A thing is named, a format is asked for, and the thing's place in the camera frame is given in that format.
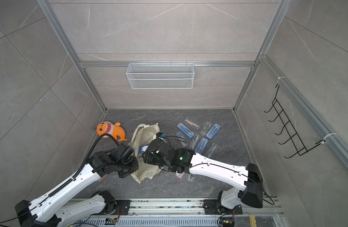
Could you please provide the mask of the clear plastic ruler case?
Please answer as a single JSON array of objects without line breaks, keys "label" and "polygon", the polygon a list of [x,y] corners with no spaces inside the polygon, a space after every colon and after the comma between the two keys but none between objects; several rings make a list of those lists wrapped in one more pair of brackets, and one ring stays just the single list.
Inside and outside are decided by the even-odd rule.
[{"label": "clear plastic ruler case", "polygon": [[188,141],[186,140],[185,136],[182,134],[181,131],[178,131],[178,132],[176,133],[176,137],[177,137],[177,139],[180,141],[180,143],[181,143],[181,145],[182,145],[183,147],[186,147],[186,146],[189,145],[189,144],[188,144]]}]

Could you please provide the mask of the cream canvas tote bag leaves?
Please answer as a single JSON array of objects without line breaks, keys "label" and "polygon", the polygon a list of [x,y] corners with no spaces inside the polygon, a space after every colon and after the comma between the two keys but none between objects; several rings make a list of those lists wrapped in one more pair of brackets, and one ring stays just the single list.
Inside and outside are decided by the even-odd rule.
[{"label": "cream canvas tote bag leaves", "polygon": [[131,174],[133,179],[139,184],[145,179],[152,179],[155,175],[160,173],[158,166],[146,164],[143,161],[143,153],[148,150],[149,144],[155,139],[156,134],[160,132],[158,124],[147,125],[140,124],[134,131],[129,145],[135,151],[135,157],[138,160],[138,170]]}]

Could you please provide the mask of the pink clear stationery case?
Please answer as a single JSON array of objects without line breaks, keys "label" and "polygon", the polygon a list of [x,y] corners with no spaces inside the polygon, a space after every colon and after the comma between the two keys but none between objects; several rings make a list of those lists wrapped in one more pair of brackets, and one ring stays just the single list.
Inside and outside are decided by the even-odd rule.
[{"label": "pink clear stationery case", "polygon": [[185,173],[176,173],[175,174],[177,178],[182,179],[185,175]]}]

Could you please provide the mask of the clear grey compass case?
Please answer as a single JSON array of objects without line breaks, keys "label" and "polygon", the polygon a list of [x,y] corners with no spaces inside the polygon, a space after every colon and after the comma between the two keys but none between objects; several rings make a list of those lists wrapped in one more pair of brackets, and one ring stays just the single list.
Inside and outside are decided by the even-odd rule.
[{"label": "clear grey compass case", "polygon": [[193,138],[192,138],[192,140],[191,140],[191,142],[190,142],[190,144],[189,144],[189,148],[190,148],[191,150],[195,150],[195,148],[196,148],[196,146],[197,146],[197,144],[198,144],[200,138],[201,138],[201,136],[200,136],[199,134],[195,134],[195,135],[193,136]]}]

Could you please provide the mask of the blue clear pencil case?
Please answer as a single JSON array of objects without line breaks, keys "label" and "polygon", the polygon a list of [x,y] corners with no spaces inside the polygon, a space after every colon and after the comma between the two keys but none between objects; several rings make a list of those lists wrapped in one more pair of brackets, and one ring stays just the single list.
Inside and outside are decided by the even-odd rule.
[{"label": "blue clear pencil case", "polygon": [[183,123],[179,123],[177,125],[177,128],[187,137],[192,139],[194,137],[194,132],[192,132],[187,126],[185,126]]}]

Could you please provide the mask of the clear green compass case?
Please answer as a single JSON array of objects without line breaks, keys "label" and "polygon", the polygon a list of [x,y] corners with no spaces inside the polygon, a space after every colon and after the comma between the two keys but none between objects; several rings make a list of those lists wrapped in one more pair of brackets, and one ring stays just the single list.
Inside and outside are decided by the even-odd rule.
[{"label": "clear green compass case", "polygon": [[188,175],[188,180],[191,181],[191,182],[194,182],[195,181],[195,175],[189,174]]}]

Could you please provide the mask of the small blue clear case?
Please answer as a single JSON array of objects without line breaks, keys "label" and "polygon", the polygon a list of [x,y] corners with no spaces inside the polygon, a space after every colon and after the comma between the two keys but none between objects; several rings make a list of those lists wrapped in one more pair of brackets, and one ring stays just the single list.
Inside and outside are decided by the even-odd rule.
[{"label": "small blue clear case", "polygon": [[206,138],[202,138],[200,142],[198,143],[197,147],[195,148],[195,152],[198,154],[201,154],[204,151],[207,143],[208,143],[208,140]]}]

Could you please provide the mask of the clear case pink compass set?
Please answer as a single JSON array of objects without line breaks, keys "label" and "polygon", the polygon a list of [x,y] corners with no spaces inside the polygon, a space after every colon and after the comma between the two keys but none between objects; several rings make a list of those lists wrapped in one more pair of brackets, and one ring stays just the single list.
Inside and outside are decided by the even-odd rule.
[{"label": "clear case pink compass set", "polygon": [[188,124],[190,127],[195,128],[195,129],[199,129],[200,128],[200,124],[194,122],[193,120],[186,118],[184,120],[186,122],[186,124]]}]

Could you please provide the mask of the clear green stationery case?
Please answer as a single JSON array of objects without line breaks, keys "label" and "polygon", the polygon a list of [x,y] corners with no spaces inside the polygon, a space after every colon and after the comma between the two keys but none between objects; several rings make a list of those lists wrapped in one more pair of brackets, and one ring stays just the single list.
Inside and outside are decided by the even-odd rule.
[{"label": "clear green stationery case", "polygon": [[204,126],[202,127],[202,129],[200,131],[200,134],[202,136],[205,136],[208,133],[208,131],[211,129],[211,127],[212,127],[212,123],[211,122],[206,122],[204,124]]}]

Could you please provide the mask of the blue clear compass case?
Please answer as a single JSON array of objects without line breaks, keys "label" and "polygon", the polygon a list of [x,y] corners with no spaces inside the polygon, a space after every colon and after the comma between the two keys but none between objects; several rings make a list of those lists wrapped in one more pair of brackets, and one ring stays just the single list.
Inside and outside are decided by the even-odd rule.
[{"label": "blue clear compass case", "polygon": [[211,129],[206,133],[206,137],[211,140],[217,134],[220,128],[221,126],[219,124],[214,124],[211,127]]}]

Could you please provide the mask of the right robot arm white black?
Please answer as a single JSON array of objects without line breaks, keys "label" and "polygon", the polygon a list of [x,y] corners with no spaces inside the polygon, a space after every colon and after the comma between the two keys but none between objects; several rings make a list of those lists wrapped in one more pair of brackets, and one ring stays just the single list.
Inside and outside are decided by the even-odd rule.
[{"label": "right robot arm white black", "polygon": [[241,204],[257,209],[263,207],[263,177],[255,164],[226,164],[188,148],[174,149],[164,138],[153,140],[142,153],[142,158],[146,164],[165,171],[206,176],[231,185],[231,189],[219,193],[216,202],[219,209],[233,210]]}]

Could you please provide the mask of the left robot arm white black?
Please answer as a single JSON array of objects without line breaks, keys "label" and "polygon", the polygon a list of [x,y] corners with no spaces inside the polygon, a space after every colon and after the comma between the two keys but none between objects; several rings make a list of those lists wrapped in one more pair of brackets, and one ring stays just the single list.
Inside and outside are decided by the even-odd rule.
[{"label": "left robot arm white black", "polygon": [[[117,145],[109,151],[100,151],[91,156],[101,138],[108,136]],[[21,227],[53,227],[62,222],[55,214],[67,201],[81,192],[88,185],[98,181],[105,175],[118,172],[124,178],[138,169],[134,149],[119,144],[113,136],[105,133],[99,136],[86,154],[78,170],[64,182],[50,190],[47,194],[29,202],[23,200],[16,206],[16,219]]]}]

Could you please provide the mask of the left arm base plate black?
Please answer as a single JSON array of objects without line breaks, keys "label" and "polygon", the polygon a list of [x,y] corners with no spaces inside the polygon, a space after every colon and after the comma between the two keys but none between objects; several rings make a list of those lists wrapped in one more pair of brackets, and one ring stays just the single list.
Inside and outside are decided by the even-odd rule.
[{"label": "left arm base plate black", "polygon": [[105,215],[128,215],[131,200],[116,200],[115,202],[109,202],[105,206],[103,212]]}]

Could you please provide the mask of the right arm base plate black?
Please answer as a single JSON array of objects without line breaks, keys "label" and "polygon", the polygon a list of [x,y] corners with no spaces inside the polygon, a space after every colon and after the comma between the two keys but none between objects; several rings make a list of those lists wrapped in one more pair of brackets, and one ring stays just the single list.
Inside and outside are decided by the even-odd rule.
[{"label": "right arm base plate black", "polygon": [[202,208],[204,209],[206,215],[212,215],[212,214],[242,215],[243,214],[241,205],[237,205],[233,209],[229,209],[222,206],[220,201],[218,200],[204,200],[203,202],[204,204],[202,205]]}]

